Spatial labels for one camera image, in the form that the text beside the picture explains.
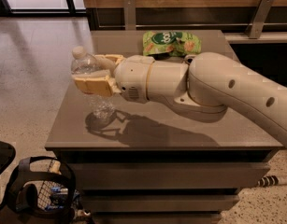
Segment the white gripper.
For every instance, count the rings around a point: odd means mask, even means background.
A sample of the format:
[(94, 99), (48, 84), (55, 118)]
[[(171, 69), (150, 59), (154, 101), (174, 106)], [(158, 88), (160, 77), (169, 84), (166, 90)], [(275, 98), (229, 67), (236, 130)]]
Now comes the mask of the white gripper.
[(115, 79), (109, 76), (74, 77), (75, 85), (80, 91), (111, 97), (121, 90), (121, 96), (126, 101), (141, 104), (148, 102), (147, 77), (151, 65), (155, 62), (152, 57), (134, 55), (124, 59), (121, 54), (98, 54), (95, 59), (102, 68), (111, 73), (115, 70)]

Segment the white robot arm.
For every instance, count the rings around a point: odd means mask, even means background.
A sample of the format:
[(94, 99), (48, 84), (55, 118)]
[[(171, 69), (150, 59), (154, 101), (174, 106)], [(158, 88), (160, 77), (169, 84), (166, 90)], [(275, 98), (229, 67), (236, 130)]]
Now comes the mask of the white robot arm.
[(86, 94), (129, 102), (156, 102), (187, 119), (213, 122), (228, 108), (251, 120), (287, 148), (287, 88), (219, 53), (204, 52), (182, 63), (149, 56), (95, 55), (72, 71)]

